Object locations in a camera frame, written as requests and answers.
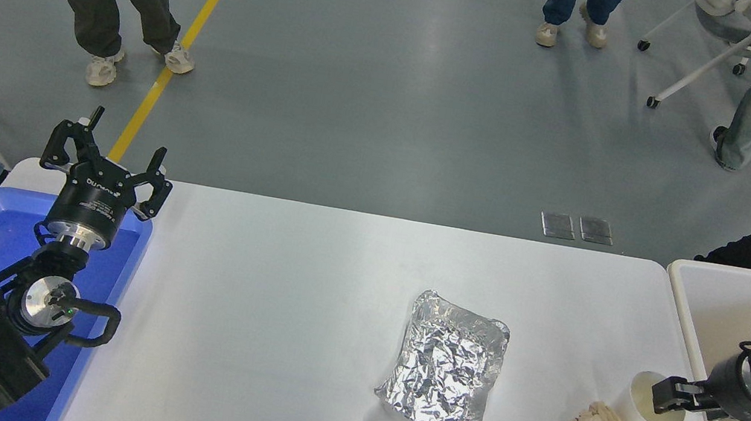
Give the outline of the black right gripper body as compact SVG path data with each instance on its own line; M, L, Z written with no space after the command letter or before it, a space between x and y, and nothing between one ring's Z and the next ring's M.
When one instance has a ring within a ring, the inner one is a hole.
M751 421L751 353L721 361L702 387L710 402L724 409L728 419Z

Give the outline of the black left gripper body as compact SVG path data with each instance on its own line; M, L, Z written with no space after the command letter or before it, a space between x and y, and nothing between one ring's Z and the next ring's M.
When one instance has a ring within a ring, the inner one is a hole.
M127 210L135 204L130 172L111 161L79 161L69 167L64 186L45 218L58 240L108 248Z

